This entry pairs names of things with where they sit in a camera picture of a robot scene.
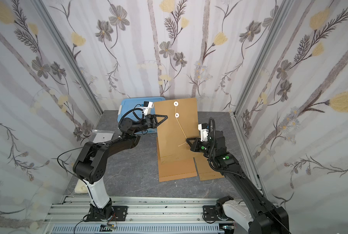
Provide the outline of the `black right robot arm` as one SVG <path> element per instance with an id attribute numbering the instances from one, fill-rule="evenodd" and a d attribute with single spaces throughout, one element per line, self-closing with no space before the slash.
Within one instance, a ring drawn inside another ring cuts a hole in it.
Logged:
<path id="1" fill-rule="evenodd" d="M 227 151 L 225 137 L 216 129 L 214 118 L 201 124 L 200 132 L 207 136 L 186 140 L 190 150 L 202 153 L 210 168 L 231 183 L 246 205 L 241 207 L 231 197 L 223 197 L 215 205 L 216 218 L 232 219 L 249 234 L 290 233 L 288 213 L 269 201 L 248 178 L 236 157 Z"/>

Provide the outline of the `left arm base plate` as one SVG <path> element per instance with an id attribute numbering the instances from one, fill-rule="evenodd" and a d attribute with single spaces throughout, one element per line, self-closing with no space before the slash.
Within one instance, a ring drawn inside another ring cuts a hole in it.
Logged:
<path id="1" fill-rule="evenodd" d="M 91 205 L 85 221 L 125 221 L 128 206 L 106 206 L 103 209 Z"/>

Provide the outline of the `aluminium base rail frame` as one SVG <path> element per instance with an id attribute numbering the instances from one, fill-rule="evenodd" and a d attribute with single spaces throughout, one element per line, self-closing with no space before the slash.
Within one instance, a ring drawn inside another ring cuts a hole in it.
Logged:
<path id="1" fill-rule="evenodd" d="M 202 218 L 202 207 L 215 206 L 218 201 L 217 199 L 138 197 L 111 197 L 111 199 L 112 206 L 128 206 L 125 221 L 84 222 L 83 218 L 90 209 L 91 198 L 66 196 L 61 203 L 50 207 L 44 219 L 42 233 L 49 234 L 56 224 L 103 224 L 112 228 L 116 228 L 118 224 L 205 224 L 207 222 Z M 246 207 L 242 200 L 234 200 L 241 207 Z M 207 224 L 219 225 L 220 229 L 225 231 L 224 234 L 249 234 L 232 219 Z"/>

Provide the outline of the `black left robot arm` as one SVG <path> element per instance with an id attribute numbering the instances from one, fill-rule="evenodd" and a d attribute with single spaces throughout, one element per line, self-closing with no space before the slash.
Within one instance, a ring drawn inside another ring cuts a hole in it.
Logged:
<path id="1" fill-rule="evenodd" d="M 99 143 L 87 142 L 79 147 L 81 152 L 74 163 L 73 171 L 70 172 L 63 167 L 65 171 L 85 183 L 91 198 L 90 209 L 83 218 L 84 222 L 111 221 L 117 218 L 116 211 L 112 207 L 112 199 L 107 194 L 103 181 L 108 158 L 136 147 L 140 140 L 137 132 L 156 129 L 168 119 L 167 115 L 157 114 L 142 114 L 138 121 L 127 118 L 129 113 L 134 114 L 136 111 L 144 112 L 142 108 L 134 108 L 121 117 L 118 123 L 121 135 L 117 139 Z"/>

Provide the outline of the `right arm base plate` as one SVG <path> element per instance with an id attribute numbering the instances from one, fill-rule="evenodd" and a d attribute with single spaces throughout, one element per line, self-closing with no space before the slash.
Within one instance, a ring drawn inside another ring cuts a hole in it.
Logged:
<path id="1" fill-rule="evenodd" d="M 220 221 L 215 206 L 205 205 L 202 207 L 202 210 L 202 218 L 205 222 L 214 223 L 216 221 Z"/>

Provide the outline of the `bag of white material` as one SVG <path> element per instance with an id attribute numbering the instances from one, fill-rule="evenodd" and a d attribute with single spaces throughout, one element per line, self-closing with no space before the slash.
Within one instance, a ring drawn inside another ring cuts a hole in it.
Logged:
<path id="1" fill-rule="evenodd" d="M 87 194 L 88 189 L 87 189 L 86 183 L 79 179 L 76 183 L 75 188 L 74 188 L 74 193 L 75 194 Z"/>

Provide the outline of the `kraft file bag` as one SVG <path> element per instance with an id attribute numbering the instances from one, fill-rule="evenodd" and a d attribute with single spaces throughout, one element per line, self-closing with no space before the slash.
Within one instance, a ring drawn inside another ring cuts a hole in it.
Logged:
<path id="1" fill-rule="evenodd" d="M 194 160 L 201 181 L 223 178 L 220 172 L 216 172 L 210 168 L 208 160 L 203 154 L 197 153 Z"/>
<path id="2" fill-rule="evenodd" d="M 173 181 L 197 176 L 197 170 L 193 159 L 162 164 L 158 138 L 156 139 L 156 143 L 159 182 Z"/>
<path id="3" fill-rule="evenodd" d="M 160 101 L 154 108 L 157 115 L 168 116 L 157 128 L 162 164 L 193 159 L 197 153 L 190 150 L 186 139 L 199 137 L 197 99 Z"/>

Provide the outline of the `clear plastic zip bag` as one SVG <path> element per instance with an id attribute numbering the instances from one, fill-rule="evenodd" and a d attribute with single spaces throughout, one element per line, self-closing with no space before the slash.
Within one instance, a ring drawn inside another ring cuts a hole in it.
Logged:
<path id="1" fill-rule="evenodd" d="M 114 131 L 108 130 L 93 130 L 91 140 L 93 143 L 103 143 L 112 140 Z"/>

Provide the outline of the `blue lid storage box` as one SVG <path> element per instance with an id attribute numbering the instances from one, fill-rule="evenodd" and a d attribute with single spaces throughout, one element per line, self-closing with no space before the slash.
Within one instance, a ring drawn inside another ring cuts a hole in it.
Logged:
<path id="1" fill-rule="evenodd" d="M 143 108 L 145 102 L 153 102 L 154 104 L 156 102 L 160 101 L 165 101 L 164 97 L 139 97 L 139 98 L 127 98 L 124 99 L 119 107 L 118 110 L 118 118 L 117 121 L 120 122 L 122 119 L 123 115 L 127 113 L 128 111 L 134 109 L 134 108 Z M 151 109 L 150 114 L 155 114 L 155 109 L 154 109 L 154 104 L 153 108 Z M 135 113 L 141 117 L 142 112 L 141 111 L 135 111 Z M 138 121 L 138 119 L 133 115 L 133 113 L 129 113 L 126 118 L 130 118 L 133 121 Z"/>

